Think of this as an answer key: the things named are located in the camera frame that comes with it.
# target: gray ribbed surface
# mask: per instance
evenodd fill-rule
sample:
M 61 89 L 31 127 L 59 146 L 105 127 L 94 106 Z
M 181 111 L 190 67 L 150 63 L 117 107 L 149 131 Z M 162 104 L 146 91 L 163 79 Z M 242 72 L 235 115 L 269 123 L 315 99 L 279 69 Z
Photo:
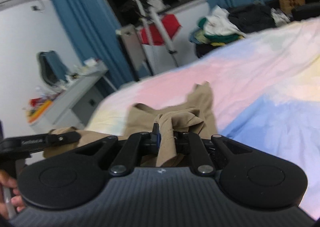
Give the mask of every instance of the gray ribbed surface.
M 211 178 L 195 176 L 187 167 L 136 168 L 113 178 L 94 200 L 76 209 L 46 212 L 27 208 L 11 221 L 17 227 L 309 227 L 296 207 L 259 212 L 227 199 Z

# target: bed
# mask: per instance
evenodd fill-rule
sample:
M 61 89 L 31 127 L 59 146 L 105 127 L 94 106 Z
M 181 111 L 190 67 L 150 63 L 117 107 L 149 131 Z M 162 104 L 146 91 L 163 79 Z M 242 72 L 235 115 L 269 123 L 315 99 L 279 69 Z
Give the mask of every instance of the bed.
M 218 131 L 287 159 L 308 176 L 300 207 L 320 217 L 320 18 L 249 36 L 188 66 L 107 97 L 87 130 L 121 135 L 134 103 L 155 109 L 185 101 L 208 81 Z

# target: beige garment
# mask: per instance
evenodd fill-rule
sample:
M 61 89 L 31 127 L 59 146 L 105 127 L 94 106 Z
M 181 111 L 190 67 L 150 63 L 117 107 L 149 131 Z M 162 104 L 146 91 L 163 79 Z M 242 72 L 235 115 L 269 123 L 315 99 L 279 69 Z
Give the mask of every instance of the beige garment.
M 138 132 L 151 132 L 154 123 L 159 123 L 161 144 L 157 158 L 144 159 L 144 166 L 176 166 L 183 158 L 177 155 L 173 131 L 187 131 L 199 134 L 203 139 L 217 133 L 215 118 L 211 111 L 212 91 L 208 82 L 204 85 L 195 85 L 195 89 L 181 105 L 170 106 L 165 109 L 155 110 L 147 105 L 138 103 L 129 111 L 124 135 L 120 140 L 127 139 L 131 134 Z M 53 131 L 54 134 L 68 132 L 69 129 Z M 44 157 L 51 157 L 86 145 L 98 139 L 107 137 L 107 134 L 77 130 L 81 134 L 79 143 L 68 144 L 60 147 L 49 148 L 44 152 Z

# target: red cloth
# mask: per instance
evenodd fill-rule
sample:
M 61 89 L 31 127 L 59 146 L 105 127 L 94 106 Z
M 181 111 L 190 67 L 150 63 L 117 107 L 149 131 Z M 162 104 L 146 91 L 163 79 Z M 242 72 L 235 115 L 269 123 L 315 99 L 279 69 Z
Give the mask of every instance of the red cloth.
M 163 23 L 171 39 L 175 36 L 181 26 L 173 14 L 166 15 L 164 18 L 162 18 L 161 22 Z M 150 31 L 153 38 L 153 44 L 163 45 L 164 41 L 154 24 L 150 25 Z M 141 30 L 141 39 L 143 44 L 149 44 L 145 28 Z

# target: wall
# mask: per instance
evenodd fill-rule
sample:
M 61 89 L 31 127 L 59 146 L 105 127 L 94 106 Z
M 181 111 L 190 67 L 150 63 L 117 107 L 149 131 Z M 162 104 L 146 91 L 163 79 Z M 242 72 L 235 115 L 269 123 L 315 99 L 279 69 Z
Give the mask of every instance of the wall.
M 55 13 L 52 2 L 27 2 L 0 11 L 0 119 L 4 135 L 34 134 L 23 107 L 30 98 L 38 97 L 35 87 L 44 86 L 36 60 L 41 51 L 55 50 L 70 69 L 80 61 Z
M 209 5 L 206 0 L 195 0 L 170 12 L 176 15 L 182 26 L 173 39 L 173 44 L 178 51 L 175 56 L 179 66 L 197 60 L 195 44 L 189 42 L 189 36 L 190 32 L 196 29 L 199 18 L 208 15 L 209 10 Z M 151 47 L 144 45 L 144 49 L 151 65 L 153 65 Z M 155 46 L 155 51 L 157 56 L 158 73 L 175 68 L 173 59 L 164 46 Z

